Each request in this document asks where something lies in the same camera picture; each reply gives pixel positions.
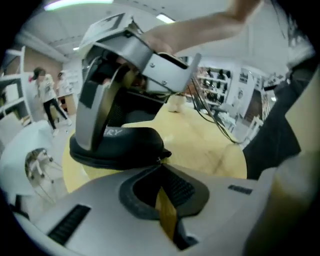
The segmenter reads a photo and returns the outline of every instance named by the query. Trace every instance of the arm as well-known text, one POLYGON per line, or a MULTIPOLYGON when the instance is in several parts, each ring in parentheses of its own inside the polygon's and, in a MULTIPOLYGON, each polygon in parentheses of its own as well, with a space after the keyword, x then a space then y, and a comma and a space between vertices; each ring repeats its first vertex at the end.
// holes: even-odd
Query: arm
POLYGON ((224 12, 157 26, 143 38, 157 52, 175 54, 200 44, 233 37, 240 33, 262 0, 233 0, 224 12))

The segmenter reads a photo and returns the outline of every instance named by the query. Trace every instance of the black pants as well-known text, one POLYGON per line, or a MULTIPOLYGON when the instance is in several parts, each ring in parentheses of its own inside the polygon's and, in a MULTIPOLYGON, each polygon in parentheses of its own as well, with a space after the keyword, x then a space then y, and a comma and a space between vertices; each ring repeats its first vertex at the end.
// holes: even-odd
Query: black pants
POLYGON ((285 114, 309 84, 318 63, 315 58, 302 62, 292 69, 291 83, 278 85, 281 88, 274 90, 276 103, 258 134, 243 150, 247 179, 257 180, 265 169, 277 167, 285 159, 300 153, 301 148, 285 114))
POLYGON ((68 119, 66 114, 60 109, 58 102, 55 98, 48 100, 47 102, 43 103, 44 111, 46 115, 48 116, 49 122, 53 129, 56 129, 55 122, 52 118, 51 112, 50 112, 50 106, 51 104, 55 107, 55 109, 63 116, 65 119, 68 119))

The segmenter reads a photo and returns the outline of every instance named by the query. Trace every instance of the ceiling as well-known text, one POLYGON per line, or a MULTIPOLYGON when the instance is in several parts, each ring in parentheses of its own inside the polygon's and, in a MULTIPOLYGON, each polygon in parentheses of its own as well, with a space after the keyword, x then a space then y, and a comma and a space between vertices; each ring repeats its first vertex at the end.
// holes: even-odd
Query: ceiling
MULTIPOLYGON (((25 23, 16 40, 67 62, 77 56, 73 48, 79 45, 88 27, 106 16, 131 12, 141 29, 147 31, 163 24, 156 19, 159 13, 181 21, 221 12, 228 4, 226 0, 114 0, 113 4, 79 4, 55 11, 44 11, 42 6, 25 23)), ((278 18, 274 7, 265 3, 238 36, 193 47, 178 55, 192 56, 200 52, 205 56, 235 58, 266 72, 283 68, 288 58, 288 43, 281 30, 286 34, 287 22, 280 10, 278 18)))

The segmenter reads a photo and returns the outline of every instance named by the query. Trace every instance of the black vent grille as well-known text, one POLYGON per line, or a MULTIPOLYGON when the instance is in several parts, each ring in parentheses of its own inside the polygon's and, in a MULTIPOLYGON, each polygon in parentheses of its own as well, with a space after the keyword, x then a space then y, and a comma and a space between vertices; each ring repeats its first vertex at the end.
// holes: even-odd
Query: black vent grille
POLYGON ((53 228, 48 237, 62 246, 65 245, 90 210, 91 208, 78 204, 53 228))

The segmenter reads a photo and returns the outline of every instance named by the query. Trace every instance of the ceiling light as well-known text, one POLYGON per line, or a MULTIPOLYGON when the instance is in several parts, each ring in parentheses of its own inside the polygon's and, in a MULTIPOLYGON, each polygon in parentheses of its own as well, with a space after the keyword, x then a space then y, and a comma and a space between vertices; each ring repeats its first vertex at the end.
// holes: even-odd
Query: ceiling light
POLYGON ((165 23, 174 23, 175 21, 172 18, 169 18, 167 15, 164 15, 160 13, 157 17, 160 21, 163 21, 165 23))
POLYGON ((59 0, 47 4, 44 9, 53 11, 62 7, 74 6, 80 4, 111 4, 114 0, 59 0))

